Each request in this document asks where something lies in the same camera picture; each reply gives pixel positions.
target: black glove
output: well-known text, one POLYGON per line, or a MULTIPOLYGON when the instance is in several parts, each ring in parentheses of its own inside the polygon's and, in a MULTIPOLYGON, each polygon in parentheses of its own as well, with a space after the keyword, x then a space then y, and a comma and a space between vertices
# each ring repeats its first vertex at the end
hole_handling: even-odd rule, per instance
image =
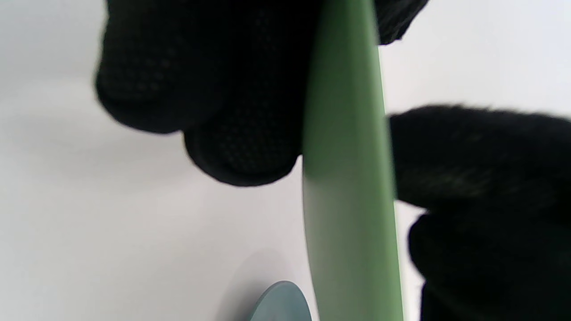
POLYGON ((424 321, 571 320, 571 123, 428 106, 391 117, 424 321))
MULTIPOLYGON (((405 33, 428 0, 376 0, 380 43, 405 33)), ((184 131, 215 179, 256 186, 301 153, 309 59, 322 0, 113 0, 96 78, 120 123, 184 131)))

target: white surface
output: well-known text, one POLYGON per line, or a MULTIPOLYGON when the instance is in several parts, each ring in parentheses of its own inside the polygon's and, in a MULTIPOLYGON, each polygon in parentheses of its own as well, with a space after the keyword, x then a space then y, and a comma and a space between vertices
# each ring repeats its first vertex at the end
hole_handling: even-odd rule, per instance
MULTIPOLYGON (((567 0, 431 0, 383 50, 389 111, 428 102, 571 114, 567 0)), ((0 3, 0 320, 235 321, 290 279, 313 306, 299 168, 222 186, 180 137, 117 126, 91 76, 102 1, 0 3)), ((418 211, 399 204, 399 231, 418 211)), ((408 320, 420 278, 406 260, 408 320)))

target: blue-gray disc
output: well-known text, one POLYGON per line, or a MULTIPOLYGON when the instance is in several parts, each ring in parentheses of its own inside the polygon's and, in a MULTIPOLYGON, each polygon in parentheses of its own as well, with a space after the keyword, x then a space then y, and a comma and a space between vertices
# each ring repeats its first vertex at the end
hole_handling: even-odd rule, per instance
POLYGON ((311 321, 311 314, 297 285, 282 281, 264 292, 250 321, 311 321))

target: glove finger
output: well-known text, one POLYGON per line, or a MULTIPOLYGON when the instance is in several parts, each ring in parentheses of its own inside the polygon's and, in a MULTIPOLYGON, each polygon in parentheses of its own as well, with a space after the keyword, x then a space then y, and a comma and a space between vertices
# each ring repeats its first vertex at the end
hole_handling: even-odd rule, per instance
POLYGON ((568 320, 571 228, 506 210, 490 202, 422 216, 409 233, 413 263, 466 320, 568 320))
POLYGON ((426 106, 390 118, 399 199, 425 208, 510 193, 548 180, 571 192, 571 123, 460 106, 426 106))
POLYGON ((107 1, 96 90, 120 123, 171 133, 217 111, 230 90, 232 1, 107 1))

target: green plastic rod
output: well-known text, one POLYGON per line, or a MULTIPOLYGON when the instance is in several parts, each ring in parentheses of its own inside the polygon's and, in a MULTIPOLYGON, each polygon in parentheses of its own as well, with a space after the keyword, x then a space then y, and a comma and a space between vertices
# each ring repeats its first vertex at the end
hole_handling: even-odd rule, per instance
POLYGON ((373 3, 325 2, 303 147, 305 233, 320 320, 402 321, 373 3))

